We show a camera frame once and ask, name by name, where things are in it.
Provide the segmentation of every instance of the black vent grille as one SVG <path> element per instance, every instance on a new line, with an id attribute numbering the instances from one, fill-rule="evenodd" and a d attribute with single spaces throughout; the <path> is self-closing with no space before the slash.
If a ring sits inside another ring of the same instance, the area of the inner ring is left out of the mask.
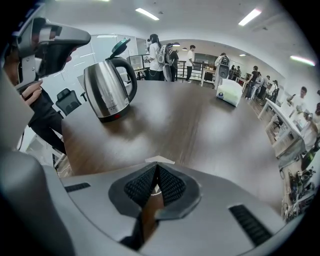
<path id="1" fill-rule="evenodd" d="M 83 189 L 86 189 L 86 188 L 89 188 L 91 187 L 89 185 L 89 183 L 79 183 L 79 184 L 75 184 L 75 185 L 71 185 L 71 186 L 65 186 L 65 191 L 67 191 L 68 193 L 69 192 L 73 192 L 73 191 L 77 191 L 77 190 L 83 190 Z"/>
<path id="2" fill-rule="evenodd" d="M 271 238 L 270 232 L 248 211 L 244 205 L 229 208 L 234 218 L 243 228 L 255 246 L 263 244 Z"/>

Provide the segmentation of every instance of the hand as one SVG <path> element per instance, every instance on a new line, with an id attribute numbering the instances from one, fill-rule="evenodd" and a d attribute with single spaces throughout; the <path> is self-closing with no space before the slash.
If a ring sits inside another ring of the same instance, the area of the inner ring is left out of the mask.
<path id="1" fill-rule="evenodd" d="M 43 83 L 42 80 L 30 85 L 27 89 L 25 89 L 22 93 L 22 96 L 24 98 L 27 98 L 29 95 L 31 95 L 36 90 L 39 90 L 41 88 L 41 84 Z"/>
<path id="2" fill-rule="evenodd" d="M 42 93 L 42 88 L 35 90 L 31 97 L 33 98 L 33 100 L 36 100 L 39 98 L 41 93 Z"/>

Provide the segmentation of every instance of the floor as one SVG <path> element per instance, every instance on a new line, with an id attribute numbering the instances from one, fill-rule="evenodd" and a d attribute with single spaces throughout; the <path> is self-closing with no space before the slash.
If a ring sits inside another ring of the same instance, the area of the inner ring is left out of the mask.
<path id="1" fill-rule="evenodd" d="M 185 83 L 184 80 L 179 79 L 176 83 Z M 195 86 L 200 86 L 200 82 L 199 81 L 195 81 L 192 80 L 191 84 L 195 85 Z M 204 82 L 203 86 L 206 88 L 213 88 L 213 84 L 211 83 L 207 83 Z M 261 112 L 262 110 L 262 106 L 260 105 L 260 101 L 259 100 L 250 100 L 247 101 L 247 104 L 249 104 L 253 111 L 256 113 L 256 115 L 258 116 L 258 114 Z M 263 122 L 263 124 L 265 126 L 267 126 L 267 124 L 270 122 L 272 116 L 274 115 L 274 113 L 271 110 L 268 110 L 261 118 L 261 121 Z M 274 132 L 278 132 L 279 129 L 276 127 L 274 128 L 274 126 L 272 126 L 268 131 L 266 131 L 268 138 L 270 140 L 270 143 L 273 144 L 275 142 L 275 135 Z M 275 155 L 279 155 L 284 149 L 286 149 L 291 143 L 292 143 L 292 138 L 290 138 L 289 136 L 283 141 L 281 142 L 276 148 L 275 148 Z M 290 190 L 290 183 L 289 183 L 289 172 L 291 172 L 293 175 L 296 174 L 296 172 L 299 170 L 300 168 L 300 163 L 296 162 L 294 164 L 291 164 L 289 167 L 285 168 L 283 170 L 284 172 L 284 179 L 283 179 L 283 201 L 282 201 L 282 205 L 284 203 L 288 203 L 289 205 L 291 204 L 289 202 L 289 199 L 287 199 L 287 195 L 288 195 L 288 191 Z M 57 169 L 58 175 L 60 178 L 65 178 L 65 177 L 70 177 L 73 176 L 74 173 L 70 167 L 70 163 L 68 160 L 68 157 L 66 157 L 58 166 Z"/>

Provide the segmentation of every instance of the desk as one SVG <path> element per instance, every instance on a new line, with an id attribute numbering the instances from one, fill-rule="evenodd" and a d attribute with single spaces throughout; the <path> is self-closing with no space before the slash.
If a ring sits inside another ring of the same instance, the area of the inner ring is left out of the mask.
<path id="1" fill-rule="evenodd" d="M 297 134 L 300 138 L 302 138 L 302 135 L 301 135 L 299 129 L 294 124 L 294 122 L 289 118 L 289 116 L 286 115 L 285 113 L 283 113 L 281 108 L 278 105 L 274 104 L 268 98 L 266 98 L 266 103 L 265 103 L 263 109 L 261 110 L 260 114 L 258 115 L 259 119 L 261 118 L 262 114 L 267 110 L 268 107 L 271 107 L 273 109 L 273 111 L 275 112 L 275 115 L 271 118 L 271 121 L 266 126 L 265 130 L 268 130 L 270 128 L 270 126 L 273 124 L 273 122 L 276 120 L 276 118 L 278 116 L 281 118 L 282 122 L 287 127 L 287 129 L 285 130 L 283 135 L 280 136 L 279 139 L 275 143 L 272 144 L 273 148 L 276 147 L 280 142 L 282 142 L 285 139 L 285 137 L 289 135 L 290 132 L 293 132 L 293 133 Z"/>
<path id="2" fill-rule="evenodd" d="M 213 75 L 216 75 L 216 71 L 215 70 L 203 68 L 202 69 L 202 76 L 201 76 L 201 86 L 204 85 L 204 80 L 205 80 L 205 74 L 206 73 L 212 73 Z"/>
<path id="3" fill-rule="evenodd" d="M 246 89 L 247 84 L 249 83 L 249 81 L 248 81 L 248 80 L 245 80 L 245 79 L 242 79 L 241 77 L 237 77 L 237 78 L 235 79 L 235 81 L 236 81 L 237 83 L 238 83 L 239 81 L 242 81 L 242 82 L 243 82 L 242 92 L 244 92 L 245 89 Z"/>
<path id="4" fill-rule="evenodd" d="M 278 162 L 263 125 L 243 99 L 235 108 L 210 88 L 164 81 L 137 85 L 130 111 L 116 121 L 101 123 L 88 102 L 62 120 L 75 175 L 162 156 L 226 178 L 280 211 Z"/>

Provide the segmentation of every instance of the stainless steel kettle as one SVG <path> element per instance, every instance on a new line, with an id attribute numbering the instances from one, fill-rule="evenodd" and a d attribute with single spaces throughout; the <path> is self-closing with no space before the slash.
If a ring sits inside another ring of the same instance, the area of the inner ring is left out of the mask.
<path id="1" fill-rule="evenodd" d="M 110 122 L 124 116 L 137 92 L 135 71 L 125 59 L 114 57 L 115 53 L 124 51 L 123 48 L 122 51 L 117 49 L 119 48 L 113 48 L 110 58 L 84 70 L 84 89 L 93 111 L 101 122 Z M 117 71 L 118 67 L 125 68 L 130 77 L 132 90 L 129 95 Z"/>

